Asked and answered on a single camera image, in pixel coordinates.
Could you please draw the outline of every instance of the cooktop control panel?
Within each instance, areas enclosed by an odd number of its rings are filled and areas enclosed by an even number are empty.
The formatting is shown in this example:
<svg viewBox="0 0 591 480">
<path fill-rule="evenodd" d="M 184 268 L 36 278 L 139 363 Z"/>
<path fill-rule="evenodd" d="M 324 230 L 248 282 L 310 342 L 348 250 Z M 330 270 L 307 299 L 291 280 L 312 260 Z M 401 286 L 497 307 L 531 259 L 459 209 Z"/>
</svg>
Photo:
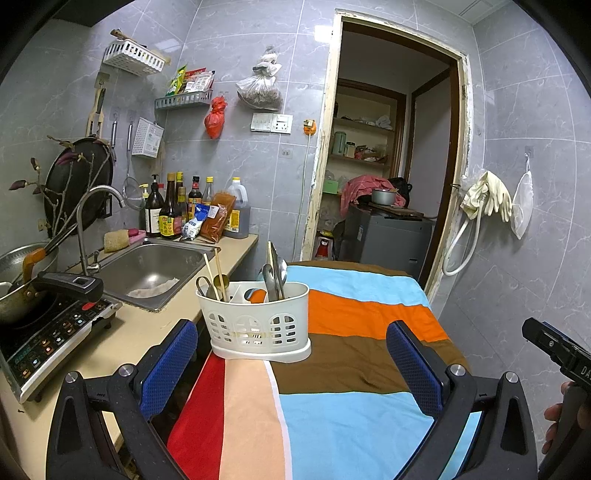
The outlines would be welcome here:
<svg viewBox="0 0 591 480">
<path fill-rule="evenodd" d="M 75 302 L 30 337 L 8 359 L 8 365 L 19 385 L 23 386 L 76 332 L 100 318 L 110 305 L 111 302 L 101 299 L 92 308 L 83 310 L 83 304 Z"/>
</svg>

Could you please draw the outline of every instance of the metal screw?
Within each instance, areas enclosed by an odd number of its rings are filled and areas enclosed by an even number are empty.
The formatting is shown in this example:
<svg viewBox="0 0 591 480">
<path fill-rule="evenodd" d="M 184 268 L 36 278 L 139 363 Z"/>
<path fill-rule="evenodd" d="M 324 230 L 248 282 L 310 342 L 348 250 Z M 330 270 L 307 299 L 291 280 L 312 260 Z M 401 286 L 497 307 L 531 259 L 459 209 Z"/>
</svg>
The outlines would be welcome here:
<svg viewBox="0 0 591 480">
<path fill-rule="evenodd" d="M 449 368 L 449 370 L 456 377 L 463 377 L 464 375 L 466 375 L 466 369 L 464 367 L 462 367 L 461 365 L 458 365 L 458 364 L 453 364 Z"/>
<path fill-rule="evenodd" d="M 517 383 L 519 381 L 519 376 L 515 372 L 507 372 L 505 378 L 509 383 Z"/>
<path fill-rule="evenodd" d="M 78 372 L 66 373 L 66 383 L 74 383 L 78 380 Z"/>
<path fill-rule="evenodd" d="M 121 365 L 118 372 L 122 377 L 128 377 L 134 372 L 134 366 L 132 364 Z"/>
</svg>

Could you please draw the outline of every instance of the wooden door frame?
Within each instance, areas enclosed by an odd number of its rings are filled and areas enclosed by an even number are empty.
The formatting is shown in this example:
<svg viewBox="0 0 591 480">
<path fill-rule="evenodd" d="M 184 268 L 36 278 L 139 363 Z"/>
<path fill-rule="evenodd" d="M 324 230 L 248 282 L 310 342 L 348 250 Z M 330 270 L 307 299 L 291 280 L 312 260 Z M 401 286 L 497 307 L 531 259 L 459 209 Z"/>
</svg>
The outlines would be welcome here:
<svg viewBox="0 0 591 480">
<path fill-rule="evenodd" d="M 427 34 L 412 30 L 397 23 L 373 17 L 371 15 L 352 12 L 344 9 L 336 9 L 333 21 L 332 36 L 329 48 L 328 68 L 324 84 L 324 104 L 319 128 L 319 146 L 316 149 L 314 161 L 314 176 L 312 191 L 306 219 L 306 229 L 301 250 L 302 260 L 312 258 L 316 228 L 318 225 L 320 201 L 322 199 L 322 185 L 324 172 L 329 156 L 330 132 L 332 128 L 333 111 L 335 107 L 336 85 L 339 73 L 340 46 L 343 26 L 351 27 L 356 31 L 368 31 L 371 36 L 384 38 L 410 48 L 413 48 L 429 56 L 446 62 L 450 66 L 450 79 L 452 84 L 452 104 L 457 100 L 457 117 L 452 115 L 452 129 L 454 124 L 458 126 L 457 137 L 450 142 L 450 151 L 455 151 L 454 170 L 446 172 L 446 184 L 444 192 L 449 191 L 447 197 L 447 210 L 442 221 L 433 233 L 427 261 L 431 262 L 431 268 L 426 272 L 427 279 L 423 289 L 428 298 L 433 298 L 441 280 L 441 265 L 445 244 L 452 233 L 452 226 L 459 211 L 460 199 L 452 192 L 452 183 L 459 183 L 460 175 L 466 170 L 467 152 L 470 143 L 470 133 L 473 124 L 472 81 L 469 63 L 466 56 L 443 42 L 428 36 Z"/>
<path fill-rule="evenodd" d="M 394 120 L 394 147 L 392 149 L 392 160 L 390 161 L 389 177 L 397 177 L 400 161 L 402 160 L 402 142 L 404 141 L 404 119 L 406 117 L 406 93 L 389 90 L 387 88 L 370 85 L 369 83 L 356 82 L 337 78 L 337 87 L 354 88 L 363 92 L 374 93 L 396 100 L 396 117 Z"/>
</svg>

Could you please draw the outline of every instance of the ceiling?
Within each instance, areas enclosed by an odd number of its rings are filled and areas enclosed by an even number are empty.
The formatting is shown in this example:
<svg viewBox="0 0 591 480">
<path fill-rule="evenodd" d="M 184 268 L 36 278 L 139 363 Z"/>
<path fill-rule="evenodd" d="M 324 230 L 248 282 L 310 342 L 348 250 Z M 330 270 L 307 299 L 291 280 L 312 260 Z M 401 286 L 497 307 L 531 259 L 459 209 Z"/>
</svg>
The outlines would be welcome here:
<svg viewBox="0 0 591 480">
<path fill-rule="evenodd" d="M 511 0 L 429 0 L 432 4 L 460 15 L 472 25 L 478 23 Z"/>
</svg>

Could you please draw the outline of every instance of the soy sauce bottle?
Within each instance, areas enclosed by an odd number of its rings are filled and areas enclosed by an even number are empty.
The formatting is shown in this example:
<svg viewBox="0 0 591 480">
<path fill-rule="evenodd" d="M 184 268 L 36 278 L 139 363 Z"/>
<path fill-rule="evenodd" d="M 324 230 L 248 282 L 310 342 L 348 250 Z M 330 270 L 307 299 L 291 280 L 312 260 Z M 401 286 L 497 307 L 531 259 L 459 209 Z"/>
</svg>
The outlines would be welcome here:
<svg viewBox="0 0 591 480">
<path fill-rule="evenodd" d="M 176 175 L 174 172 L 166 175 L 166 198 L 164 206 L 160 210 L 158 217 L 158 224 L 160 226 L 160 234 L 164 238 L 176 238 L 180 235 L 182 228 L 182 217 L 178 204 L 176 202 Z"/>
<path fill-rule="evenodd" d="M 160 236 L 160 210 L 164 206 L 164 199 L 158 191 L 158 181 L 156 175 L 152 175 L 154 181 L 152 182 L 152 188 L 150 195 L 146 199 L 145 204 L 145 218 L 146 218 L 146 236 L 151 238 Z"/>
</svg>

